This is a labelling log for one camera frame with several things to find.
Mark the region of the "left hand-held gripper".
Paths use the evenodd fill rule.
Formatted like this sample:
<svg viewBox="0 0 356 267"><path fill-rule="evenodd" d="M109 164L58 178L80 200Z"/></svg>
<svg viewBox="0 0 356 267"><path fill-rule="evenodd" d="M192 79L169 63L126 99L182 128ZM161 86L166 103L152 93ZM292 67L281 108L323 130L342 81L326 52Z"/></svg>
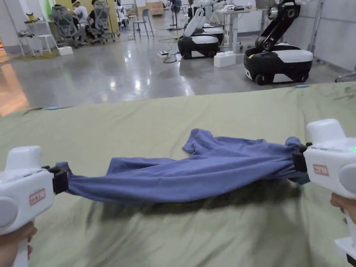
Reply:
<svg viewBox="0 0 356 267"><path fill-rule="evenodd" d="M41 147L16 147L9 151L0 174L0 235L6 237L34 224L55 196L68 190L68 169L42 166Z"/></svg>

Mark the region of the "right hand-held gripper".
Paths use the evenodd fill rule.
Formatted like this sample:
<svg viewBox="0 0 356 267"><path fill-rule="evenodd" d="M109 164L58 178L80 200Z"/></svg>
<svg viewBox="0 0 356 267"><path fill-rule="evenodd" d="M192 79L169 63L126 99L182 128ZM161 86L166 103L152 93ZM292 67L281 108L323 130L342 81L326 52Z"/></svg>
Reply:
<svg viewBox="0 0 356 267"><path fill-rule="evenodd" d="M307 173L302 201L305 230L314 267L354 267L356 227L349 210L329 205L335 193L356 198L356 138L347 137L336 119L307 124L308 143L293 151L297 172Z"/></svg>

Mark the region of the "person's right hand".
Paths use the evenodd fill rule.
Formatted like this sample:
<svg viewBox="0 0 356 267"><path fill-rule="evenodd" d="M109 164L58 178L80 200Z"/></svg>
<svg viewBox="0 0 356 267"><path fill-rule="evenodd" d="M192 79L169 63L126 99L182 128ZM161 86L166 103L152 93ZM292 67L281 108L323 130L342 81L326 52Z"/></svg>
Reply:
<svg viewBox="0 0 356 267"><path fill-rule="evenodd" d="M336 193L332 193L330 204L333 207L337 207L341 210L342 213L346 214L351 218L354 224L356 224L356 200L348 199L343 196L340 196Z"/></svg>

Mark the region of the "person's left hand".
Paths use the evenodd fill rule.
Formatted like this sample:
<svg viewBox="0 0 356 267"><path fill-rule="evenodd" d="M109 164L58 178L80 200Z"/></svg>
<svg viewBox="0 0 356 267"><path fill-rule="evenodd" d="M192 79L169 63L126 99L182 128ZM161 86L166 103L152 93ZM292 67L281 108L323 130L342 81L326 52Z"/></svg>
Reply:
<svg viewBox="0 0 356 267"><path fill-rule="evenodd" d="M33 236L37 233L37 228L30 221L16 231L0 236L0 266L11 267L16 259L19 243L26 240L31 242Z"/></svg>

